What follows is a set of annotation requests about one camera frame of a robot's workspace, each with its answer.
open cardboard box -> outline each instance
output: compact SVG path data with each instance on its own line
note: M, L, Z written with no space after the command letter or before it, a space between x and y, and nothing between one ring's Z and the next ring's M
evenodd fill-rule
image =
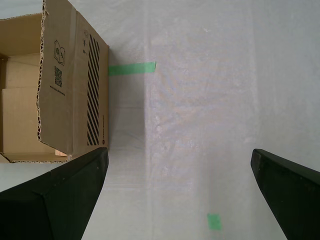
M109 46L67 0L0 20L0 163L108 146Z

green tape strip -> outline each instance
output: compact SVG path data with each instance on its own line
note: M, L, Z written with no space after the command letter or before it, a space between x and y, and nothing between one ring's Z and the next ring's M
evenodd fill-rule
M128 65L109 66L109 76L154 73L156 62L142 62Z
M219 214L207 214L208 226L211 230L221 230L221 219Z

small green tape square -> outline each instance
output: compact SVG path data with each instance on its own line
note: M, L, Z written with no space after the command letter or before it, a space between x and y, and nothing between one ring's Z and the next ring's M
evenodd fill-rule
M208 226L210 230L221 230L221 219L219 214L210 214L206 215L208 219Z

white surface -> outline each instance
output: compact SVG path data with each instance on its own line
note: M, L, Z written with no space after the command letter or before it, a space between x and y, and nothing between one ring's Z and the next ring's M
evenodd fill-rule
M40 2L2 0L0 18ZM320 2L71 2L112 65L157 62L110 78L110 164L83 239L285 240L250 159L262 148L320 171ZM0 190L54 167L2 164Z

qr code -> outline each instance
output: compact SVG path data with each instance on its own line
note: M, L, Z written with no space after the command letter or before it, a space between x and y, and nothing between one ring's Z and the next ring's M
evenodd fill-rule
M54 76L55 76L55 84L57 84L59 87L62 87L62 71L54 66Z

